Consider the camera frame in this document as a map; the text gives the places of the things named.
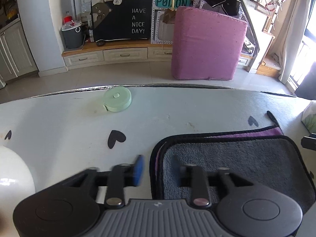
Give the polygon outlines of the beige curtain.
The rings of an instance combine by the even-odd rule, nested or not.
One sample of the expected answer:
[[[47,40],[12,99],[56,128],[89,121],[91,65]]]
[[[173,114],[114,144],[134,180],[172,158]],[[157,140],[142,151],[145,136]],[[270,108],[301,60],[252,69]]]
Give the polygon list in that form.
[[[281,68],[280,82],[286,84],[294,65],[308,23],[312,0],[291,0],[286,17],[270,54],[275,55]]]

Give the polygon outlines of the white dotted frame box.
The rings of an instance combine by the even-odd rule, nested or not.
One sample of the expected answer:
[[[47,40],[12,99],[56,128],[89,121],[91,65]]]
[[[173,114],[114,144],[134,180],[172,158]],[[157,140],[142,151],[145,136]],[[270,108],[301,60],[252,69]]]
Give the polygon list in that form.
[[[194,7],[197,0],[192,0],[192,6]],[[155,6],[155,0],[152,0],[151,11],[151,44],[172,44],[174,36],[174,19],[171,18],[167,23],[163,22],[166,11],[176,12],[178,8],[174,5],[171,8],[158,8]]]

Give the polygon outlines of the black chair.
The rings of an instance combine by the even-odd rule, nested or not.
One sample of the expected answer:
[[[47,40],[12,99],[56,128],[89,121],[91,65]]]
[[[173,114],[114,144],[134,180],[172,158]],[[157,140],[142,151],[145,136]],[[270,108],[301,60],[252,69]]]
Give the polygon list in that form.
[[[311,66],[309,73],[295,91],[297,97],[307,100],[316,98],[316,63]]]

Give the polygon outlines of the pink upholstered chair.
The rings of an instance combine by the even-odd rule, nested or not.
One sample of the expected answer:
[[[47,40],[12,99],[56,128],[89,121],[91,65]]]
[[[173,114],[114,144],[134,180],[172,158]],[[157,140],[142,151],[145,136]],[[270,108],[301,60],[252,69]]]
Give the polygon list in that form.
[[[171,73],[178,80],[232,80],[248,24],[213,11],[179,7]]]

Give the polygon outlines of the grey bucket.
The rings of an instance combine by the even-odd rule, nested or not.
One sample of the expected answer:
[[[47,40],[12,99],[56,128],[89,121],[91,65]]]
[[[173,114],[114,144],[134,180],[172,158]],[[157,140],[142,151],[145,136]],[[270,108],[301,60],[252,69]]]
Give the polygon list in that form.
[[[67,22],[61,28],[66,49],[77,49],[83,45],[84,33],[81,22]]]

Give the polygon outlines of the white cat-shaped ceramic holder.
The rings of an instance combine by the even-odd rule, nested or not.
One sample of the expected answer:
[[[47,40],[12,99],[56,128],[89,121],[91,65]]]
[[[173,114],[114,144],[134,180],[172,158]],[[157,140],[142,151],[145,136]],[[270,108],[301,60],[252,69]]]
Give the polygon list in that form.
[[[21,157],[1,146],[1,223],[12,219],[14,208],[35,193],[33,177]]]

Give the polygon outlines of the cream tall cupboard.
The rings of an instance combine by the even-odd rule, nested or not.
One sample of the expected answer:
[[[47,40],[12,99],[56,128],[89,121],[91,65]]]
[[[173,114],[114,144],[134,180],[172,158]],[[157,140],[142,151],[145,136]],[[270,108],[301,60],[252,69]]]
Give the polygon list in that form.
[[[38,72],[20,19],[1,29],[1,81]]]

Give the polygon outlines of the green round tape measure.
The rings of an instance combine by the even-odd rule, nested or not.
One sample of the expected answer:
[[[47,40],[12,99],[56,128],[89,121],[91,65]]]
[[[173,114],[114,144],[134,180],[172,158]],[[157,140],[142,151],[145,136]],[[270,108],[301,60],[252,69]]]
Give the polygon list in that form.
[[[126,87],[117,86],[104,93],[102,103],[107,111],[121,112],[131,105],[132,95]]]

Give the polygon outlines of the purple and grey towel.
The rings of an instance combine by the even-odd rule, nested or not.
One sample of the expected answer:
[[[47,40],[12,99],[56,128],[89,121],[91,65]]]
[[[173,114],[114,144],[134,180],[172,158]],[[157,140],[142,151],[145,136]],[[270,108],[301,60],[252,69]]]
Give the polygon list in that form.
[[[273,124],[257,130],[181,134],[159,141],[150,156],[152,198],[190,199],[190,189],[177,185],[176,162],[210,172],[229,168],[289,196],[307,212],[315,203],[313,179],[295,142],[270,111],[267,116]]]

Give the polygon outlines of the black cloth-covered television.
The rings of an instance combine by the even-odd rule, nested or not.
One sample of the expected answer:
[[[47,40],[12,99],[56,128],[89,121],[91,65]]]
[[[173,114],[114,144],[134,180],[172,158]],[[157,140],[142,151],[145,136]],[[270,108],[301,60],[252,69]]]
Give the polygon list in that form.
[[[92,5],[94,41],[148,40],[151,10],[151,0],[110,0]]]

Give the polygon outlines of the green patterned tissue box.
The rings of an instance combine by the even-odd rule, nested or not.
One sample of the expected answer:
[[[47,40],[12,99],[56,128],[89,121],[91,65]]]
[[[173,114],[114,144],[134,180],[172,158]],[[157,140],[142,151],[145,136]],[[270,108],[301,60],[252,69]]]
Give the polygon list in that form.
[[[312,100],[303,111],[302,123],[310,133],[316,133],[316,100]]]

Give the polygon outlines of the cream low drawer cabinet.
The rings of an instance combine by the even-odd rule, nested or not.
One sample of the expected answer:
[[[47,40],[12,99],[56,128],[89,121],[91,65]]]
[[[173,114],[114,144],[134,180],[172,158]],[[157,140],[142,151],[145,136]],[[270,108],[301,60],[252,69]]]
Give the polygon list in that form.
[[[86,42],[82,48],[62,53],[68,70],[89,66],[136,62],[170,62],[172,45],[149,40],[111,41],[103,46]]]

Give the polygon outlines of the teal poison sign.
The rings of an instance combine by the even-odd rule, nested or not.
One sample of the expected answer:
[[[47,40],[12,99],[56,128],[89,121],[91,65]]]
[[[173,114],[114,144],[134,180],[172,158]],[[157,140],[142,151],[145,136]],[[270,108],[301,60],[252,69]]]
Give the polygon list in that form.
[[[155,6],[158,8],[171,8],[172,5],[175,8],[191,7],[192,3],[192,0],[155,0]]]

